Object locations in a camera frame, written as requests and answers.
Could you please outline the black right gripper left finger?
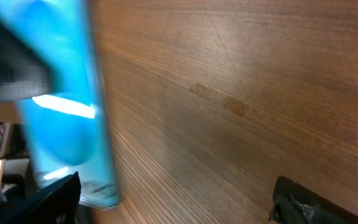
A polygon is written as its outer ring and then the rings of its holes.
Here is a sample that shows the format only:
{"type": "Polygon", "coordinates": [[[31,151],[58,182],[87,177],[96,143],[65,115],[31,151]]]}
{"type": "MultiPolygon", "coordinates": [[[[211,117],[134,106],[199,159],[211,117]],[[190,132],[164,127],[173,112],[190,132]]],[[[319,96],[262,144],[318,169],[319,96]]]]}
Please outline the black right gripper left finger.
{"type": "Polygon", "coordinates": [[[75,172],[28,198],[0,205],[0,224],[74,223],[80,193],[80,177],[75,172]]]}

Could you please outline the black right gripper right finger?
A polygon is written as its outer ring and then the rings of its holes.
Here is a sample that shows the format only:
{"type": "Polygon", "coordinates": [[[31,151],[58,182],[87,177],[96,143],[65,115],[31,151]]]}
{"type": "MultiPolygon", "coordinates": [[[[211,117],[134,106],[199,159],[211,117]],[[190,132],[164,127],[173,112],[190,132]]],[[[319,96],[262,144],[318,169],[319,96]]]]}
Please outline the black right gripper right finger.
{"type": "Polygon", "coordinates": [[[358,216],[285,176],[273,190],[268,219],[279,224],[358,224],[358,216]]]}

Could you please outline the blue screen smartphone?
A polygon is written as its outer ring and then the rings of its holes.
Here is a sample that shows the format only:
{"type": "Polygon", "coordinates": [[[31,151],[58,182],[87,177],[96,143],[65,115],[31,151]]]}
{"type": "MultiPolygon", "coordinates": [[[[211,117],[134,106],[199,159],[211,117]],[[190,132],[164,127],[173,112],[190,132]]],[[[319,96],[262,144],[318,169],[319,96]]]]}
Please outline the blue screen smartphone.
{"type": "Polygon", "coordinates": [[[119,203],[87,0],[0,1],[0,22],[54,71],[52,93],[16,101],[37,185],[77,173],[80,202],[119,203]]]}

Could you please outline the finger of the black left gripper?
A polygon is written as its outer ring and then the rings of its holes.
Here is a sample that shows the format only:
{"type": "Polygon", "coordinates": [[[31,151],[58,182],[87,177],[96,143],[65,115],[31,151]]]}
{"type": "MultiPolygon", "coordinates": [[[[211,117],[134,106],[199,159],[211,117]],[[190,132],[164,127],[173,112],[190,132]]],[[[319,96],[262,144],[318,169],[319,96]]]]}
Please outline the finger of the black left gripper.
{"type": "Polygon", "coordinates": [[[52,78],[44,60],[0,23],[0,102],[51,93],[52,78]]]}

